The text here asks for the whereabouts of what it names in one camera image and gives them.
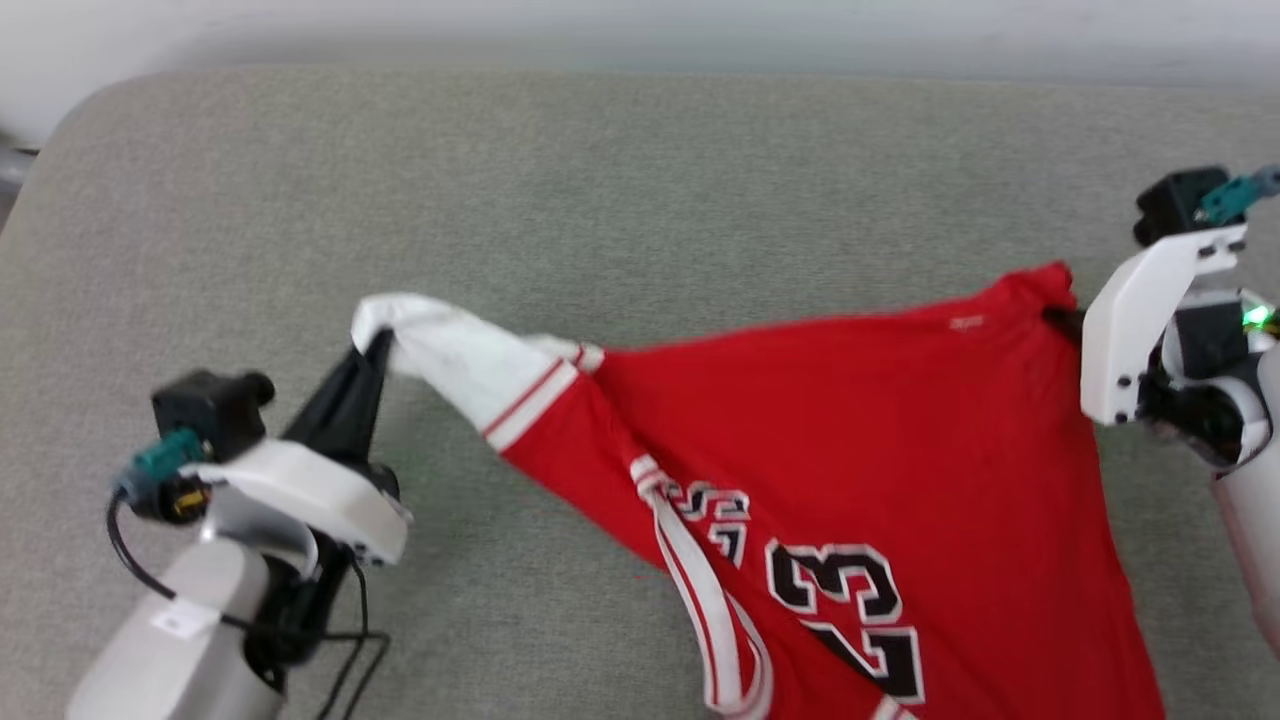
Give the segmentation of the grey fabric sofa cushion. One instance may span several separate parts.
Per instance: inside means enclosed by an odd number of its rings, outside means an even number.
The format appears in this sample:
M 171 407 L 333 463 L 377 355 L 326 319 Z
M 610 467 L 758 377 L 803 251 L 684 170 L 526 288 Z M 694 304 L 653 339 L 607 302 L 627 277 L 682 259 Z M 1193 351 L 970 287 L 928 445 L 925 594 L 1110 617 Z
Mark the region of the grey fabric sofa cushion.
M 367 293 L 644 346 L 970 293 L 1065 259 L 1092 296 L 1161 176 L 1280 161 L 1280 94 L 259 67 L 105 88 L 0 233 L 0 720 L 60 720 L 141 587 L 102 528 L 154 387 L 259 369 L 285 424 Z M 671 583 L 396 383 L 416 516 L 370 570 L 394 641 L 358 720 L 703 720 Z M 1170 717 L 1280 720 L 1203 466 L 1100 433 Z

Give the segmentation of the grey metal pipe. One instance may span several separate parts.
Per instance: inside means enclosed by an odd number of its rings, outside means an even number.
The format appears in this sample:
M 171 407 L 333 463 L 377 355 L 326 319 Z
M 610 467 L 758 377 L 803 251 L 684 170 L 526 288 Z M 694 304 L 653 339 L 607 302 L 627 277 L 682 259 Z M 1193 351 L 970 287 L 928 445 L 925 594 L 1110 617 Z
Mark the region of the grey metal pipe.
M 18 195 L 38 155 L 38 149 L 27 147 L 0 129 L 0 193 Z

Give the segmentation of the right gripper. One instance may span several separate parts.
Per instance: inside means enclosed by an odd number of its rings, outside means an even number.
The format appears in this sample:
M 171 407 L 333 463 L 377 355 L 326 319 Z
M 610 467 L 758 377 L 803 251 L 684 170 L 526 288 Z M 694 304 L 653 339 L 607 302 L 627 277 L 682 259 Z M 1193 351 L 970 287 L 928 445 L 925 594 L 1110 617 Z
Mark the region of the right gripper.
M 1085 311 L 1046 307 L 1044 322 L 1080 345 Z M 1210 466 L 1253 459 L 1274 433 L 1261 380 L 1263 356 L 1280 350 L 1280 311 L 1247 290 L 1184 297 L 1140 383 L 1140 416 L 1192 447 Z

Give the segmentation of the red basketball jersey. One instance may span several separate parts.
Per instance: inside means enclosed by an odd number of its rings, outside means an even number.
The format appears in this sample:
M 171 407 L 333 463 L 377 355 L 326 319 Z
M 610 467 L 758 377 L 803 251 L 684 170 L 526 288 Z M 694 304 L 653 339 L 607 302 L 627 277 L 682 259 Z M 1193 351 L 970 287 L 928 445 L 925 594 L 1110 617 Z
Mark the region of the red basketball jersey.
M 381 293 L 351 333 L 669 577 L 718 720 L 1165 720 L 1071 283 L 649 348 Z

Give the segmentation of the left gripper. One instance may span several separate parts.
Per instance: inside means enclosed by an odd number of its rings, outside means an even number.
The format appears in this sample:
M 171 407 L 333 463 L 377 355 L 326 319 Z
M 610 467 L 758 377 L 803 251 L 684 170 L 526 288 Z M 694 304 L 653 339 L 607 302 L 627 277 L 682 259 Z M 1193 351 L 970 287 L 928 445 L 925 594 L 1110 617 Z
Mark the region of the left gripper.
M 348 351 L 285 428 L 285 439 L 320 446 L 343 462 L 366 462 L 392 340 L 379 331 L 366 348 Z M 244 553 L 248 589 L 223 614 L 246 629 L 259 656 L 270 664 L 308 661 L 330 634 L 352 551 L 236 488 L 214 491 L 200 538 L 227 541 Z

